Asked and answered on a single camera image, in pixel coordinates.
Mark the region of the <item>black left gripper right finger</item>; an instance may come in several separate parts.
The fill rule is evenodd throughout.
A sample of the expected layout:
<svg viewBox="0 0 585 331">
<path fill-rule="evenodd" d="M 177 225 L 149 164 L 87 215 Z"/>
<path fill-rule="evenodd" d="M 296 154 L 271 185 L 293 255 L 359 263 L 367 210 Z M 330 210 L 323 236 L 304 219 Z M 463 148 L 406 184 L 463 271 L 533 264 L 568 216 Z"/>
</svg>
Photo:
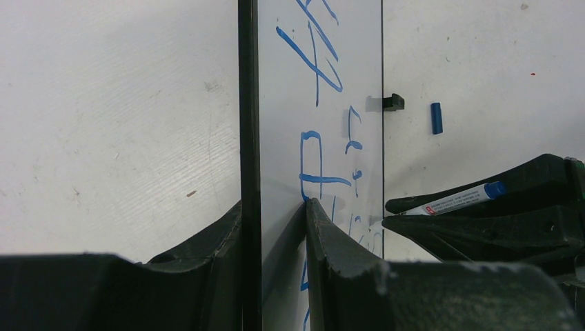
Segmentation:
<svg viewBox="0 0 585 331">
<path fill-rule="evenodd" d="M 518 263 L 393 263 L 306 202 L 312 330 L 576 330 L 554 280 Z"/>
</svg>

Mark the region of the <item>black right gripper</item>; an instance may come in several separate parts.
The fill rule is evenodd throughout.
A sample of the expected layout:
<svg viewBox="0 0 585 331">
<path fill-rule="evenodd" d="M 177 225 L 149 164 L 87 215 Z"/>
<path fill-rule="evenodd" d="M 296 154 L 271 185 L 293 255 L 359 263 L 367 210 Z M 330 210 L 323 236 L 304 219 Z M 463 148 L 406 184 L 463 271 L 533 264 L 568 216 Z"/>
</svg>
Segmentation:
<svg viewBox="0 0 585 331">
<path fill-rule="evenodd" d="M 583 161 L 542 154 L 474 183 L 390 199 L 385 209 L 397 214 L 496 181 L 504 184 L 504 196 L 453 214 L 505 216 L 390 216 L 382 225 L 440 261 L 520 262 L 536 265 L 552 277 L 569 277 L 564 285 L 572 308 L 584 311 Z M 560 205 L 570 198 L 573 208 Z"/>
</svg>

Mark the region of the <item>blue whiteboard marker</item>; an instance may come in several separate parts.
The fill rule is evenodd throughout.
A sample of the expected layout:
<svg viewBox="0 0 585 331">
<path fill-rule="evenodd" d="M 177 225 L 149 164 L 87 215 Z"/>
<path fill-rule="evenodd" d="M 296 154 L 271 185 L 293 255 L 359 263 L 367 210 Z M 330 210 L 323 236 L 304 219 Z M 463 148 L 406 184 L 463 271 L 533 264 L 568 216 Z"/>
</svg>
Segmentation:
<svg viewBox="0 0 585 331">
<path fill-rule="evenodd" d="M 473 188 L 462 190 L 417 207 L 394 213 L 394 216 L 437 216 L 467 208 L 485 201 L 492 201 L 506 194 L 501 181 L 482 183 Z"/>
</svg>

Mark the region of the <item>blue marker cap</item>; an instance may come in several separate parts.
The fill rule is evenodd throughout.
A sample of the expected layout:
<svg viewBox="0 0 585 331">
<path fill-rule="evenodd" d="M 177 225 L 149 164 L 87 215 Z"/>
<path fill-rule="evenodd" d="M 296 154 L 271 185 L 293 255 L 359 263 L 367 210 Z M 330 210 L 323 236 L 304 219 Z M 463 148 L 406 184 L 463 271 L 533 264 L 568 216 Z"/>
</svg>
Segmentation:
<svg viewBox="0 0 585 331">
<path fill-rule="evenodd" d="M 441 103 L 435 102 L 430 105 L 430 116 L 433 134 L 441 134 L 443 129 Z"/>
</svg>

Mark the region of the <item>black framed whiteboard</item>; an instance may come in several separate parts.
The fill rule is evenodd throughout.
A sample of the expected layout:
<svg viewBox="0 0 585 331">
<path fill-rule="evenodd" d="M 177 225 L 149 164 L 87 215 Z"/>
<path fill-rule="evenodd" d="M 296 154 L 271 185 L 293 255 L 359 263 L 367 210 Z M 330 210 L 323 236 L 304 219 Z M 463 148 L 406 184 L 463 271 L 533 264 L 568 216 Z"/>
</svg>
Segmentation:
<svg viewBox="0 0 585 331">
<path fill-rule="evenodd" d="M 305 202 L 384 254 L 383 3 L 239 1 L 241 206 L 260 330 L 309 330 Z"/>
</svg>

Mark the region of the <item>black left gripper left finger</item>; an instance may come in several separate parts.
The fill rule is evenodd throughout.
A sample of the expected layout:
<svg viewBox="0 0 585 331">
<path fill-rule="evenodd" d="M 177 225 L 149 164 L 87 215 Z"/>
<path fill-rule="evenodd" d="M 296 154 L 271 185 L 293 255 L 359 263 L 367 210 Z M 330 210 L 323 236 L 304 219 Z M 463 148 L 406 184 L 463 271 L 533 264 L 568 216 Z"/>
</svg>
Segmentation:
<svg viewBox="0 0 585 331">
<path fill-rule="evenodd" d="M 1 258 L 2 330 L 240 330 L 241 206 L 146 263 Z"/>
</svg>

